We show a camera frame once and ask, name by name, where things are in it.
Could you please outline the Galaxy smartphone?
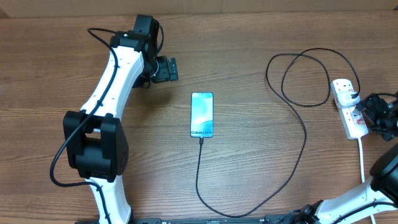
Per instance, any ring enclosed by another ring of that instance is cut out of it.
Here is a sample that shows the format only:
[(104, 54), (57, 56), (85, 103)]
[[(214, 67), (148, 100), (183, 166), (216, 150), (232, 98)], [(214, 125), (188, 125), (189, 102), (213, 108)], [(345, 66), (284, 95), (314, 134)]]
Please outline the Galaxy smartphone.
[(214, 94), (194, 92), (191, 95), (190, 135), (193, 138), (212, 138), (214, 135)]

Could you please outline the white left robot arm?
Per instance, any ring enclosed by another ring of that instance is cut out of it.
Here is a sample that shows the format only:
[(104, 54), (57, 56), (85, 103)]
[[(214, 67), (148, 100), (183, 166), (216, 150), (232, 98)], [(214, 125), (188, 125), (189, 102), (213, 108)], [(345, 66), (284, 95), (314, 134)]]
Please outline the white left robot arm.
[(152, 16), (139, 14), (133, 29), (112, 31), (104, 45), (109, 49), (105, 71), (80, 111), (67, 111), (63, 119), (65, 141), (50, 165), (50, 179), (56, 180), (55, 165), (63, 151), (68, 163), (83, 181), (69, 187), (91, 188), (99, 210), (97, 223), (132, 223), (122, 174), (129, 159), (129, 146), (121, 118), (134, 88), (178, 80), (174, 58), (160, 56), (164, 31)]

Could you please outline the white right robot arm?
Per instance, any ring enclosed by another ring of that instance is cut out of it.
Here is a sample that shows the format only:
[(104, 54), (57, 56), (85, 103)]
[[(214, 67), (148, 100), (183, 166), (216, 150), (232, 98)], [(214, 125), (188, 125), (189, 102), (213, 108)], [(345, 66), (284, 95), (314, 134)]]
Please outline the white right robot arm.
[[(382, 97), (397, 93), (372, 93), (359, 107), (372, 121), (371, 130), (389, 141), (397, 136), (397, 100)], [(397, 210), (397, 145), (390, 148), (371, 167), (370, 177), (333, 199), (307, 204), (291, 223), (354, 223), (379, 212)]]

